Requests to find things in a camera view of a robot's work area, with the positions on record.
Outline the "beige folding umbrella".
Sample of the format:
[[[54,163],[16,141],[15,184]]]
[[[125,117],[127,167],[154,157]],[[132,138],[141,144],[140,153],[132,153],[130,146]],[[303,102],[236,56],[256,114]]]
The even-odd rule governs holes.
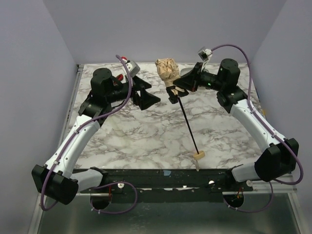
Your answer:
[[[155,62],[155,65],[156,65],[157,73],[160,79],[165,84],[166,92],[169,96],[170,103],[171,104],[179,103],[180,105],[186,125],[188,127],[191,139],[193,141],[193,144],[196,150],[196,154],[193,156],[193,158],[195,161],[195,169],[198,172],[199,171],[198,161],[205,156],[205,153],[203,151],[198,150],[193,132],[191,130],[185,109],[181,101],[181,98],[187,96],[189,92],[184,88],[179,88],[174,85],[174,81],[181,78],[178,64],[175,62],[173,58],[162,58],[162,59],[157,59]]]

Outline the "beige zippered umbrella case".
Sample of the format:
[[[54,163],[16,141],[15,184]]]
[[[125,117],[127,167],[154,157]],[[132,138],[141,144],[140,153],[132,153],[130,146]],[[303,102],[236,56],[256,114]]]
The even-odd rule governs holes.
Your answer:
[[[184,76],[185,74],[189,73],[190,71],[192,71],[192,68],[183,68],[180,70],[180,76]]]

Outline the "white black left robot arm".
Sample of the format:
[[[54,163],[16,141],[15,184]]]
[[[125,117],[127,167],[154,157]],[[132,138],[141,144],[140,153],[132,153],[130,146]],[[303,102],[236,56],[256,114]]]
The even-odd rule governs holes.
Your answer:
[[[70,133],[54,155],[43,166],[35,165],[32,177],[37,191],[64,205],[69,204],[76,193],[99,186],[106,176],[102,169],[92,167],[83,173],[73,174],[75,164],[91,137],[116,109],[114,102],[125,104],[132,100],[141,110],[160,102],[160,98],[148,93],[151,84],[140,79],[139,68],[129,70],[131,81],[125,83],[112,75],[108,68],[93,72],[91,90],[81,104]]]

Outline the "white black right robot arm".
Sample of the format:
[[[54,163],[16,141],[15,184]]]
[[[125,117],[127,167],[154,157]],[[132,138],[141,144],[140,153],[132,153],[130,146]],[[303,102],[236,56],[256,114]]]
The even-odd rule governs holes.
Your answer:
[[[236,182],[277,181],[280,176],[294,171],[296,167],[302,178],[303,168],[297,158],[298,142],[294,138],[286,138],[270,125],[251,103],[250,93],[239,88],[238,63],[231,58],[223,59],[218,72],[212,74],[204,69],[207,62],[205,59],[196,63],[183,75],[172,58],[157,59],[155,65],[171,103],[177,103],[178,98],[195,92],[200,87],[214,90],[220,106],[235,117],[258,144],[261,156],[256,162],[230,169],[230,179]]]

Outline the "red yellow pliers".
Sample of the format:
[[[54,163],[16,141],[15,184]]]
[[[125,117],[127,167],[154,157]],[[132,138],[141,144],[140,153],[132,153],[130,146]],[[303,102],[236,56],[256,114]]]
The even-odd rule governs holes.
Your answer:
[[[123,74],[119,74],[116,78],[117,78],[117,80],[119,80],[119,81],[123,81],[124,76],[123,76]]]

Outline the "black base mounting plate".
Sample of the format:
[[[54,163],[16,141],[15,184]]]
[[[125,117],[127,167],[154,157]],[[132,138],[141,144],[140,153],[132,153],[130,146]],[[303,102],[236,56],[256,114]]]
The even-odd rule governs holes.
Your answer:
[[[224,194],[251,192],[246,182],[228,182],[225,169],[107,169],[104,184],[124,183],[123,188],[86,189],[96,201],[110,196],[113,203],[222,202]]]

